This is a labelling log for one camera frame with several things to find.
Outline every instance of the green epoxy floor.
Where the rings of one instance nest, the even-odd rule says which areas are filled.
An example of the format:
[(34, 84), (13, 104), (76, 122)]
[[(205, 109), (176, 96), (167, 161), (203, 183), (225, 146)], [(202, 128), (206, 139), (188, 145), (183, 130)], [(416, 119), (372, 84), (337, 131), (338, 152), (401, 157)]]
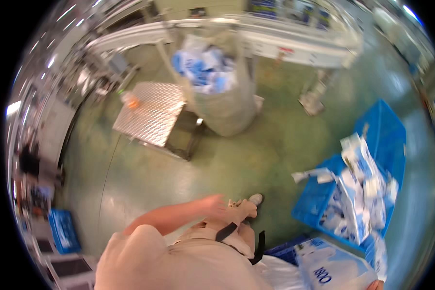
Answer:
[[(268, 248), (311, 232), (290, 216), (305, 184), (295, 184), (290, 174), (312, 169), (339, 153), (339, 140), (350, 135), (355, 120), (383, 98), (408, 134), (405, 186), (386, 236), (389, 279), (385, 285), (388, 289), (408, 285), (405, 277), (412, 275), (423, 257), (422, 247), (430, 243), (429, 231), (435, 227), (435, 139), (406, 63), (373, 29), (371, 15), (342, 4), (364, 22), (364, 54), (337, 76), (319, 116), (307, 116), (297, 101), (312, 68), (282, 63), (266, 78), (264, 72), (274, 60), (260, 58), (256, 93), (265, 98), (261, 114), (235, 137), (206, 131), (191, 162), (185, 162), (112, 130), (122, 107), (116, 95), (98, 104), (88, 100), (64, 155), (67, 180), (57, 196), (58, 206), (73, 215), (83, 252), (100, 255), (114, 232), (149, 210), (207, 194), (235, 200), (264, 194), (266, 200), (252, 226), (255, 232), (266, 230)], [(135, 48), (127, 58), (142, 67), (128, 88), (139, 81), (173, 81), (159, 64), (154, 47)], [(177, 142), (183, 135), (180, 128), (174, 129)], [(168, 235), (167, 241), (174, 241), (182, 230)]]

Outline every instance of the metal stand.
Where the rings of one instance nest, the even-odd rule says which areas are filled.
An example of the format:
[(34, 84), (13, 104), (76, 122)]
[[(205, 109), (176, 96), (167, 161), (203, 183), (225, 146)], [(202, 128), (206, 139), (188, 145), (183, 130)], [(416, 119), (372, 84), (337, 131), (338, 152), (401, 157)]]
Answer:
[(324, 95), (327, 87), (331, 84), (338, 70), (318, 69), (303, 87), (298, 101), (310, 116), (315, 116), (324, 110), (324, 105), (320, 99)]

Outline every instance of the hand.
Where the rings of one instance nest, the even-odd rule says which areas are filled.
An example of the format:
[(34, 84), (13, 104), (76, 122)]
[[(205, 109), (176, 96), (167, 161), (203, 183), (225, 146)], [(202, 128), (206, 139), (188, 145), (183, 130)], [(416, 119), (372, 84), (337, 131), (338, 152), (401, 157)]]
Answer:
[(369, 287), (367, 287), (366, 290), (383, 290), (383, 289), (384, 289), (384, 282), (380, 280), (375, 280), (369, 285)]
[(223, 197), (222, 194), (214, 194), (195, 200), (200, 214), (205, 217), (222, 217), (226, 209)]

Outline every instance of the sneaker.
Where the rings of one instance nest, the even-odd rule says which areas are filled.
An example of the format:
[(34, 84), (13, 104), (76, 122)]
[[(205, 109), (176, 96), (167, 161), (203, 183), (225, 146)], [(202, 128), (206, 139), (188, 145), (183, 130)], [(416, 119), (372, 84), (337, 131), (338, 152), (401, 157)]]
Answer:
[(248, 201), (255, 204), (255, 206), (259, 206), (262, 203), (262, 200), (264, 199), (262, 194), (253, 194), (249, 197)]

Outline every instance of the blue crate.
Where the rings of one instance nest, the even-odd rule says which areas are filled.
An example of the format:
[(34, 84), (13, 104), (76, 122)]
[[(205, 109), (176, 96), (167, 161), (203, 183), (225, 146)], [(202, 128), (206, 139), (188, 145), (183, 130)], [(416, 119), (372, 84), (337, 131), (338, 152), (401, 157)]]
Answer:
[(279, 245), (277, 247), (273, 247), (272, 249), (264, 251), (265, 255), (277, 257), (279, 259), (284, 260), (285, 262), (289, 262), (290, 264), (293, 264), (295, 266), (298, 266), (296, 263), (296, 253), (294, 246), (303, 243), (304, 241), (307, 241), (309, 237), (307, 235), (301, 235), (299, 237), (294, 238), (291, 241), (288, 241), (282, 245)]
[[(371, 156), (376, 161), (379, 171), (385, 180), (388, 179), (388, 173), (390, 173), (397, 180), (399, 189), (401, 189), (406, 162), (406, 130), (392, 109), (383, 100), (379, 100), (356, 122), (354, 130), (360, 136), (365, 132), (367, 146)], [(335, 175), (339, 175), (347, 166), (343, 162), (341, 155), (336, 154), (326, 159), (316, 168), (322, 167), (327, 167)], [(318, 184), (316, 177), (309, 178), (305, 189), (292, 210), (292, 217), (354, 249), (365, 252), (363, 245), (353, 244), (319, 225), (322, 214), (325, 212), (336, 186), (334, 181)], [(383, 237), (390, 224), (393, 211), (394, 206), (386, 208), (385, 227), (380, 231)]]
[(81, 251), (69, 211), (52, 208), (48, 214), (48, 221), (55, 246), (60, 254)]
[(295, 252), (295, 246), (286, 248), (282, 251), (279, 251), (277, 253), (274, 253), (270, 256), (277, 257), (279, 259), (284, 260), (285, 262), (288, 262), (290, 264), (293, 264), (295, 266), (298, 266), (298, 263), (296, 262), (296, 252)]
[(288, 241), (282, 245), (278, 245), (277, 247), (273, 247), (272, 249), (264, 251), (264, 254), (277, 257), (274, 254), (276, 254), (282, 250), (285, 250), (287, 248), (293, 247), (295, 245), (301, 244), (302, 242), (307, 241), (308, 239), (309, 239), (308, 235), (303, 234), (303, 235), (298, 236), (298, 237), (294, 238), (293, 240)]
[(403, 186), (406, 164), (406, 129), (383, 100), (377, 101), (354, 125), (354, 132), (363, 133), (375, 162), (391, 173)]

